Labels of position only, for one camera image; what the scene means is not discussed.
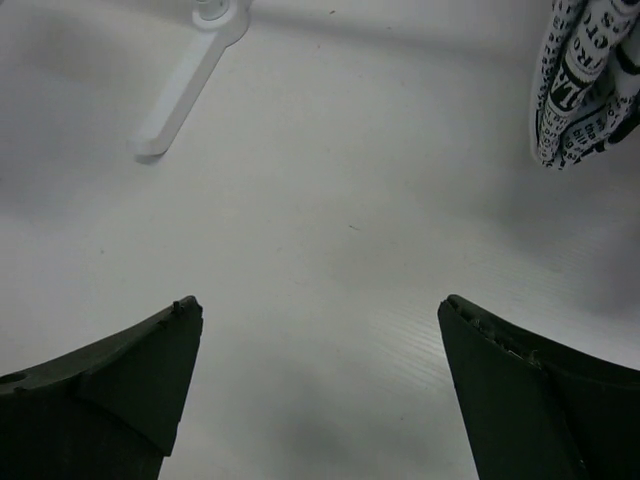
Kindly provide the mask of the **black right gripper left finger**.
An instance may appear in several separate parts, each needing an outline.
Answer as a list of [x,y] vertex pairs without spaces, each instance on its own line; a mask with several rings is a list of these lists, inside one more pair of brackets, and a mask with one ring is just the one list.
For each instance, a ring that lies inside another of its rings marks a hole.
[[156,479],[172,454],[203,330],[193,296],[1,378],[4,479]]

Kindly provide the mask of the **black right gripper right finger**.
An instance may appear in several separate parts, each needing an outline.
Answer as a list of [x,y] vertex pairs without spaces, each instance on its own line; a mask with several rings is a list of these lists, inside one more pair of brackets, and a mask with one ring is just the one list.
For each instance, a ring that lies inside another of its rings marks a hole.
[[479,478],[638,478],[638,371],[459,295],[437,316]]

